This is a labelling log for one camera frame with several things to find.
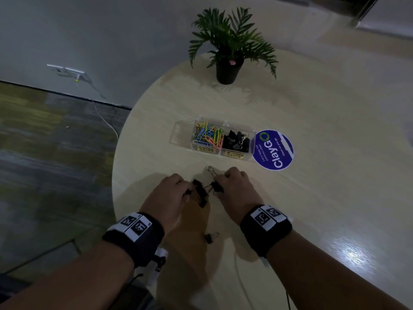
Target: wooden table top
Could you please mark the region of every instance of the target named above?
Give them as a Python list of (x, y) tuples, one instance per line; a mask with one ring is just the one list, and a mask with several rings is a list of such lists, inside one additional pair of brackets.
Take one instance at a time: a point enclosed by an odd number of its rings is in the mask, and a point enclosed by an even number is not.
[[(356, 273), (413, 306), (413, 150), (403, 134), (322, 63), (277, 51), (277, 79), (263, 63), (245, 61), (232, 85), (219, 84), (206, 55), (159, 78), (129, 115), (116, 148), (113, 199), (117, 218), (138, 211), (172, 173), (211, 181), (213, 166), (248, 173), (264, 201), (293, 227)], [(292, 164), (269, 171), (192, 151), (194, 119), (205, 116), (273, 129), (294, 147)], [(164, 239), (170, 256), (152, 293), (166, 308), (287, 309), (285, 291), (249, 248), (214, 197), (190, 202)], [(204, 233), (217, 231), (211, 245)]]

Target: wristband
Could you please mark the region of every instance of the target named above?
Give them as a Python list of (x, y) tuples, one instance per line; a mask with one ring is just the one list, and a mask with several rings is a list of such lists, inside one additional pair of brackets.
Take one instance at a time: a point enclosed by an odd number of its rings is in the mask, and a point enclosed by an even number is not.
[(266, 257), (270, 248), (292, 230), (287, 217), (270, 205), (257, 205), (242, 219), (241, 231), (251, 248)]
[(112, 225), (102, 239), (122, 248), (135, 268), (145, 267), (161, 243), (165, 232), (157, 219), (146, 213), (131, 213)]

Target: person's left hand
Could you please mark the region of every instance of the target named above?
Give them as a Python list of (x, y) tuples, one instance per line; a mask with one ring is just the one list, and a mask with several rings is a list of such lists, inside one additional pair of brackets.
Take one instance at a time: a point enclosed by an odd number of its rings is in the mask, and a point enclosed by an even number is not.
[(178, 174), (165, 177), (146, 198), (139, 212), (152, 215), (167, 234), (178, 220), (184, 204), (189, 201), (189, 195), (185, 192), (194, 188), (193, 183), (184, 181)]

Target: hand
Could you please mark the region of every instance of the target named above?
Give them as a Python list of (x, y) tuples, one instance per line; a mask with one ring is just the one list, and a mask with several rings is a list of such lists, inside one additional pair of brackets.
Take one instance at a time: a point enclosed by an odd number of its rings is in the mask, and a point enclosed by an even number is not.
[(184, 181), (178, 174), (165, 177), (146, 198), (140, 212), (152, 215), (167, 234), (178, 220), (182, 208), (189, 200), (186, 190), (194, 190), (194, 184)]
[(215, 195), (221, 200), (230, 218), (238, 225), (253, 207), (264, 204), (248, 175), (236, 167), (231, 167), (224, 175), (217, 175), (215, 180), (224, 189), (224, 192)]

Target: potted plant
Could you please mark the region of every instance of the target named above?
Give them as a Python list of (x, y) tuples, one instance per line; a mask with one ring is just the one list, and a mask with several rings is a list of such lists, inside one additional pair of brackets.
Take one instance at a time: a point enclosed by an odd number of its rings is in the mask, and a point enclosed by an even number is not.
[(208, 67), (216, 65), (216, 79), (224, 85), (232, 84), (244, 63), (244, 59), (251, 61), (263, 60), (269, 65), (271, 74), (276, 78), (275, 49), (266, 42), (261, 33), (250, 30), (254, 23), (248, 23), (252, 14), (249, 9), (237, 8), (237, 15), (225, 17), (225, 11), (220, 13), (218, 9), (205, 9), (198, 14), (198, 19), (193, 25), (199, 32), (193, 32), (198, 37), (191, 40), (189, 47), (189, 59), (191, 66), (198, 49), (209, 41), (217, 50), (212, 53), (211, 63)]

